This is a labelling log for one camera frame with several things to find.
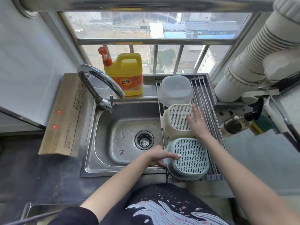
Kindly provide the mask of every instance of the yellow bottle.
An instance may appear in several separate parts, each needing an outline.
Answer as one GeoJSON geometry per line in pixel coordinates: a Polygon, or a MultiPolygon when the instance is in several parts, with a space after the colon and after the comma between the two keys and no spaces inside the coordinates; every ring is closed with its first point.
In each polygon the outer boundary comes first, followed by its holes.
{"type": "Polygon", "coordinates": [[[142,57],[139,53],[119,54],[115,61],[107,56],[106,47],[98,49],[104,71],[125,92],[126,96],[139,95],[144,90],[142,57]]]}

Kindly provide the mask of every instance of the faucet handle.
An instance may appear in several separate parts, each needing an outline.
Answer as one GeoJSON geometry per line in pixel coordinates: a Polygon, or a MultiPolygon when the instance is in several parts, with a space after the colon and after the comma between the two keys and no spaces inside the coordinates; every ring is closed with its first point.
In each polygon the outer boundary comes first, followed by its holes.
{"type": "Polygon", "coordinates": [[[113,106],[113,95],[110,94],[110,105],[113,106]]]}

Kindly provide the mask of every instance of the hand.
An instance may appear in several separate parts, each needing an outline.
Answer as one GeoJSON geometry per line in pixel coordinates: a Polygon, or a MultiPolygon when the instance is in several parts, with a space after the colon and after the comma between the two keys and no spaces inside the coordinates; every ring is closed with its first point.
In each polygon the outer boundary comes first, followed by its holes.
{"type": "Polygon", "coordinates": [[[210,132],[208,130],[207,124],[205,123],[203,114],[201,112],[201,108],[196,108],[195,104],[193,104],[192,110],[195,117],[195,121],[189,114],[187,114],[187,121],[190,125],[192,133],[198,139],[203,139],[206,136],[210,136],[210,132]]]}
{"type": "Polygon", "coordinates": [[[165,151],[161,145],[157,145],[150,149],[147,152],[144,152],[140,156],[146,157],[148,161],[148,166],[162,166],[166,167],[166,165],[163,163],[163,159],[165,158],[173,158],[173,159],[180,159],[180,155],[177,153],[171,153],[168,151],[165,151]]]}

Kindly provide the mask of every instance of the dish drying rack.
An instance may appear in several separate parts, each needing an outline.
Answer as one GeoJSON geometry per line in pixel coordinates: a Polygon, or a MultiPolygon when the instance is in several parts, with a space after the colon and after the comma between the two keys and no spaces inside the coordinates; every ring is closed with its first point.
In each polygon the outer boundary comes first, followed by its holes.
{"type": "MultiPolygon", "coordinates": [[[[202,113],[204,115],[204,120],[207,123],[210,134],[218,140],[218,142],[226,149],[223,135],[221,133],[221,129],[217,120],[217,116],[214,110],[215,100],[213,97],[215,96],[213,89],[210,87],[210,79],[208,75],[201,76],[187,76],[190,80],[190,83],[193,88],[193,98],[191,100],[192,103],[195,103],[196,107],[200,107],[202,109],[202,113]]],[[[162,80],[156,80],[156,91],[158,91],[158,87],[160,87],[160,83],[162,80]]],[[[167,109],[162,103],[158,100],[158,108],[160,112],[160,116],[163,115],[165,110],[167,109]]],[[[163,139],[163,147],[166,148],[168,143],[172,140],[170,139],[161,129],[162,139],[163,139]]],[[[223,175],[220,173],[218,167],[215,162],[212,160],[212,157],[208,153],[209,158],[209,169],[207,174],[201,178],[200,180],[204,181],[217,181],[223,180],[223,175]]],[[[173,182],[172,175],[167,170],[167,182],[173,182]]]]}

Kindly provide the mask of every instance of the bottle label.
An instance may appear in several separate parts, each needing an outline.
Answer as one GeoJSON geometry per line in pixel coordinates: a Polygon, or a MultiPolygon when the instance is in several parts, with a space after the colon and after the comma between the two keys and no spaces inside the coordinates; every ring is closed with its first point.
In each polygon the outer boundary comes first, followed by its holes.
{"type": "Polygon", "coordinates": [[[130,77],[112,77],[123,91],[134,91],[143,89],[143,75],[130,77]]]}

